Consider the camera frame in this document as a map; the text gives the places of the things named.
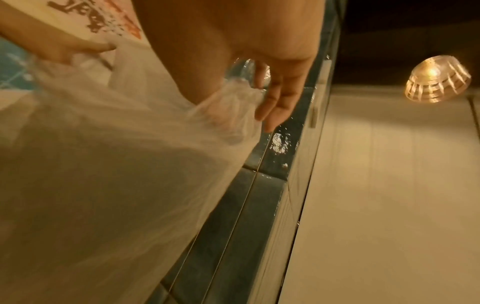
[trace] ribbed glass shade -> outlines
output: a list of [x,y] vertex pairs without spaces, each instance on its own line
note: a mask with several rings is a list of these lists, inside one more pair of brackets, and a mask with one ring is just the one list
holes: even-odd
[[421,103],[447,100],[465,91],[471,79],[455,57],[431,57],[413,69],[406,82],[405,96]]

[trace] hand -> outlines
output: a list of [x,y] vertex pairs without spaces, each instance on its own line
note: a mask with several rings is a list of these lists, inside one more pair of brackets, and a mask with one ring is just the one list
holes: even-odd
[[0,1],[0,34],[39,58],[70,64],[78,53],[102,53],[115,47],[86,41],[24,14]]
[[265,131],[289,118],[318,52],[324,0],[133,0],[156,54],[181,93],[199,103],[237,58],[267,65],[271,81],[255,117]]

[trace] plastic bag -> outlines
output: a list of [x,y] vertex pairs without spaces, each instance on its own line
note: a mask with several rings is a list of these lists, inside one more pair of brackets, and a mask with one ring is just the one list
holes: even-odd
[[143,304],[259,140],[247,82],[194,106],[150,48],[114,56],[108,86],[98,60],[36,61],[42,89],[12,105],[35,110],[0,147],[4,304]]

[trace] dark ceiling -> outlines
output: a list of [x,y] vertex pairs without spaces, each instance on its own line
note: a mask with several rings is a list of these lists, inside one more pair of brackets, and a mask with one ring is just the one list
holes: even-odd
[[479,31],[480,2],[474,0],[350,0],[335,82],[403,85],[422,60],[453,55],[477,85]]

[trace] glass lampshade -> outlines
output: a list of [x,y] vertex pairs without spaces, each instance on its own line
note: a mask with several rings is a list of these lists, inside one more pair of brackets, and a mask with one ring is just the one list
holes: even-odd
[[416,102],[435,103],[461,94],[472,77],[453,56],[435,56],[422,61],[406,82],[405,96]]

